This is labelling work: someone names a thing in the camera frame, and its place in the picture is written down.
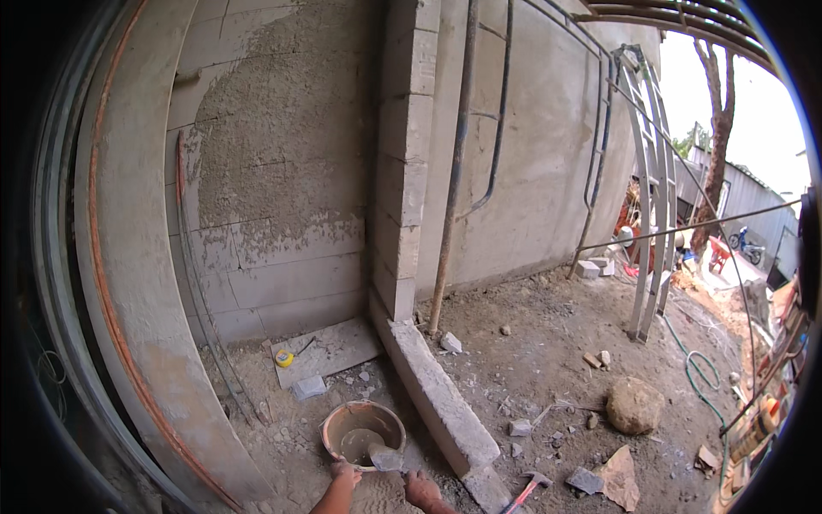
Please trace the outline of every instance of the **human hand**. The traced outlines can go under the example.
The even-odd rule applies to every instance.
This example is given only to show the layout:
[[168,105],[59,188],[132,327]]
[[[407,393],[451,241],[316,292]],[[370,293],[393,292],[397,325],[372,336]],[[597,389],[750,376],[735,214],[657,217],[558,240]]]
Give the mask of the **human hand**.
[[340,457],[338,461],[331,465],[331,479],[350,484],[351,489],[354,489],[359,481],[363,479],[363,473],[350,465],[345,457]]
[[440,488],[425,475],[425,471],[411,470],[405,476],[405,501],[429,512],[433,505],[442,501]]

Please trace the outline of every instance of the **trowel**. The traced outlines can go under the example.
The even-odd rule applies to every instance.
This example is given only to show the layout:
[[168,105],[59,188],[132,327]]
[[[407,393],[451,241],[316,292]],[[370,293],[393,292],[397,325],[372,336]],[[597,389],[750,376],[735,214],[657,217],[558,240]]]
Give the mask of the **trowel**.
[[403,468],[403,454],[394,448],[372,442],[368,445],[368,456],[377,471],[401,471]]

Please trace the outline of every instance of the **plastered wall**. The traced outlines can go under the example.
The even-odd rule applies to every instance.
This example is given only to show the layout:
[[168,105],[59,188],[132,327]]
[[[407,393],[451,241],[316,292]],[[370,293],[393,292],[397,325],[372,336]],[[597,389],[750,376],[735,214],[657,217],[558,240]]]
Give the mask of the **plastered wall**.
[[178,74],[200,76],[173,89],[165,164],[175,271],[199,344],[176,212],[179,132],[194,266],[224,341],[310,331],[365,308],[382,11],[377,0],[199,1]]
[[[536,3],[546,6],[539,0]],[[575,0],[559,2],[584,12]],[[505,33],[507,2],[482,0],[479,20]],[[467,0],[441,0],[430,160],[416,275],[418,299],[436,276],[454,149]],[[573,257],[585,217],[582,192],[597,105],[597,60],[561,27],[515,0],[508,112],[496,191],[455,226],[447,283],[469,287],[554,266]],[[639,25],[587,24],[608,49],[639,43],[659,71],[660,36]],[[499,108],[504,43],[478,32],[472,108]],[[472,117],[458,212],[486,191],[496,124]],[[635,155],[626,102],[614,101],[602,189],[588,242],[607,240]]]

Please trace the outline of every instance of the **tape measure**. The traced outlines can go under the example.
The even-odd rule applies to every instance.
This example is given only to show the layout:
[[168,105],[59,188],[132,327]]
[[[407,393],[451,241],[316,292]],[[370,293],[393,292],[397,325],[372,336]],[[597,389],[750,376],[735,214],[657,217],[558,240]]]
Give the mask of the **tape measure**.
[[274,362],[281,368],[287,368],[292,361],[294,361],[294,354],[286,350],[277,350],[277,355],[274,356]]

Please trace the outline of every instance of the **mortar bucket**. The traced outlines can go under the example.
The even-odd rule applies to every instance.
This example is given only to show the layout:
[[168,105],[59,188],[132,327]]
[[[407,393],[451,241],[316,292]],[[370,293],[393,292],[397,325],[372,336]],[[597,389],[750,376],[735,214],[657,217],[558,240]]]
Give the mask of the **mortar bucket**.
[[405,427],[386,407],[373,401],[350,401],[331,411],[320,426],[322,444],[335,460],[345,457],[354,468],[377,471],[368,456],[368,444],[376,442],[402,452]]

